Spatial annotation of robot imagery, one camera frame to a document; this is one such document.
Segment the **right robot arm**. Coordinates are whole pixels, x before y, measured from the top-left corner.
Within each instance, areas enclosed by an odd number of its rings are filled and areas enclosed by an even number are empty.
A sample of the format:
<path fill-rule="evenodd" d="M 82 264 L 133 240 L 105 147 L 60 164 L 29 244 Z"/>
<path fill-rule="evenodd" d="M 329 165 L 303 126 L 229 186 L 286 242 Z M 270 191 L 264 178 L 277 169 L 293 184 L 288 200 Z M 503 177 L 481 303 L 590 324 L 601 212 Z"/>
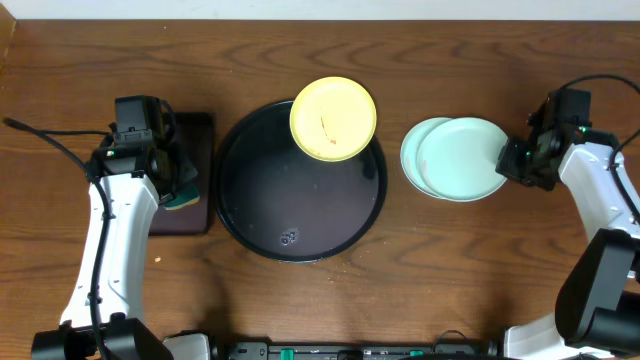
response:
<path fill-rule="evenodd" d="M 506 330 L 501 352 L 513 359 L 595 359 L 639 353 L 639 196 L 610 133 L 578 127 L 517 138 L 497 172 L 550 190 L 561 182 L 576 203 L 587 248 L 562 285 L 555 310 Z"/>

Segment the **mint plate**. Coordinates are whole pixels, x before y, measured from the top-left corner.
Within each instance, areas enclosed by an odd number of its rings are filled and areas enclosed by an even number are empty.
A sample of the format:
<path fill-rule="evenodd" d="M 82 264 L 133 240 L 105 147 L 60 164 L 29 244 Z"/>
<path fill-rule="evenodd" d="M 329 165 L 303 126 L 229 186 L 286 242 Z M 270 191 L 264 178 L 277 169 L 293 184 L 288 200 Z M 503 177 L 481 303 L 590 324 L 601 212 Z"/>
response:
<path fill-rule="evenodd" d="M 453 202 L 483 199 L 500 189 L 506 177 L 496 171 L 508 136 L 476 117 L 449 120 L 431 130 L 416 154 L 419 176 L 433 193 Z"/>
<path fill-rule="evenodd" d="M 448 117 L 435 117 L 416 124 L 406 134 L 400 149 L 401 167 L 408 181 L 420 192 L 437 199 L 440 199 L 440 196 L 435 194 L 421 178 L 417 165 L 417 152 L 425 137 L 434 128 L 448 121 L 450 121 Z"/>

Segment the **yellow plate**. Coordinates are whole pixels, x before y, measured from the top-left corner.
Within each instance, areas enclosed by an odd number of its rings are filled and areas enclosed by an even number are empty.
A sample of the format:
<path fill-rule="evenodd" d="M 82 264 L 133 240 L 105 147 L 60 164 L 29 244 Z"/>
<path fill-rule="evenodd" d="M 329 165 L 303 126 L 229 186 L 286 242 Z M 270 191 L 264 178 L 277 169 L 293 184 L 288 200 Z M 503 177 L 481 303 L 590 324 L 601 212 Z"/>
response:
<path fill-rule="evenodd" d="M 377 110 L 370 93 L 345 77 L 324 77 L 305 86 L 291 106 L 289 127 L 310 157 L 340 162 L 362 152 L 372 140 Z"/>

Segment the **green yellow sponge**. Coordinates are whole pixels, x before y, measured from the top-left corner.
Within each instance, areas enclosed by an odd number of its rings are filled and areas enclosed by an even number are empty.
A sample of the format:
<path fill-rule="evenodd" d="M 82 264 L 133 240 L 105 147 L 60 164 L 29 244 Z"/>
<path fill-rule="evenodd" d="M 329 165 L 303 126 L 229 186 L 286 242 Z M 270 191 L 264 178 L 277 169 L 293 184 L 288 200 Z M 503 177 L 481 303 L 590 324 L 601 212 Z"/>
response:
<path fill-rule="evenodd" d="M 189 183 L 180 189 L 170 201 L 167 201 L 163 208 L 168 211 L 175 211 L 186 206 L 194 205 L 200 200 L 200 192 L 194 183 Z"/>

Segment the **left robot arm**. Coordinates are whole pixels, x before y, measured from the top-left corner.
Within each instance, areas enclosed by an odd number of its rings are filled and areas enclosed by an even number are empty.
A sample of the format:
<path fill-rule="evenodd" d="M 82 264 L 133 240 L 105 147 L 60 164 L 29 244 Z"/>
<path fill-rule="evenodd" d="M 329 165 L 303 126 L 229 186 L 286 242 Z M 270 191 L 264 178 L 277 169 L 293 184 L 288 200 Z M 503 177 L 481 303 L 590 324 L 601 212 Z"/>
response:
<path fill-rule="evenodd" d="M 74 292 L 58 329 L 35 335 L 34 359 L 211 359 L 208 335 L 161 340 L 145 325 L 144 259 L 152 220 L 175 192 L 171 150 L 148 145 L 96 149 L 85 168 L 90 223 Z"/>

